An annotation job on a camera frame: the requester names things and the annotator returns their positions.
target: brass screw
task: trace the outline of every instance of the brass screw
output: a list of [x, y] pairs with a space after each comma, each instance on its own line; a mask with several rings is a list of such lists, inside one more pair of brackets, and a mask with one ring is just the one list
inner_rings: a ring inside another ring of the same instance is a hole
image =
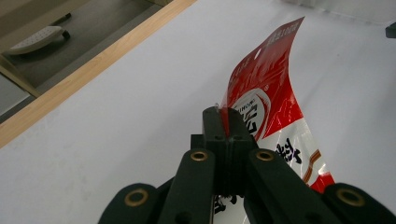
[[[133, 199], [133, 196], [140, 196], [138, 199]], [[125, 204], [131, 207], [137, 207], [145, 203], [149, 198], [149, 194], [145, 189], [135, 189], [125, 196]]]
[[338, 189], [336, 195], [343, 203], [355, 207], [362, 207], [365, 205], [364, 198], [353, 189]]
[[203, 151], [196, 151], [196, 152], [191, 153], [191, 158], [194, 161], [206, 161], [207, 154]]
[[274, 159], [274, 155], [266, 151], [257, 152], [256, 157], [261, 161], [271, 161]]

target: white object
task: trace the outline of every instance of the white object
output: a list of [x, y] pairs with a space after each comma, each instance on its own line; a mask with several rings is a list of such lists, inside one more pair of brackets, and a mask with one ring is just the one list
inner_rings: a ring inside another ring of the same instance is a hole
[[9, 49], [7, 53], [11, 55], [25, 54], [41, 49], [60, 35], [63, 35], [65, 39], [70, 37], [69, 33], [61, 26], [47, 26]]

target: plastic packaging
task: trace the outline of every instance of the plastic packaging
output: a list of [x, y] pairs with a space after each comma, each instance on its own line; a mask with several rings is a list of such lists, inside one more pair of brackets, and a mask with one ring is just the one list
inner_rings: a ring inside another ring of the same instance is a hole
[[222, 108], [238, 110], [259, 147], [276, 151], [307, 185], [323, 192], [332, 176], [289, 80], [291, 44], [303, 19], [280, 26], [235, 67]]

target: wooden frame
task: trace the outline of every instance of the wooden frame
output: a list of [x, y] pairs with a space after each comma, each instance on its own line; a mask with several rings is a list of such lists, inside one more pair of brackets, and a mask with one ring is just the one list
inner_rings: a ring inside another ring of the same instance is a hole
[[0, 148], [46, 116], [73, 93], [96, 78], [111, 64], [143, 42], [195, 1], [174, 0], [116, 43], [85, 63], [55, 87], [42, 94], [20, 112], [0, 124]]

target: white backdrop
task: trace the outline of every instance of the white backdrop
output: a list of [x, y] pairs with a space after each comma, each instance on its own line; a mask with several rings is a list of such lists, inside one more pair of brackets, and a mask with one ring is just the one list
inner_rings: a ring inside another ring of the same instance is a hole
[[[396, 213], [396, 41], [386, 25], [264, 0], [198, 0], [0, 150], [0, 223], [95, 223], [121, 188], [160, 186], [234, 67], [305, 20], [291, 86], [337, 182]], [[240, 207], [216, 216], [242, 223]]]

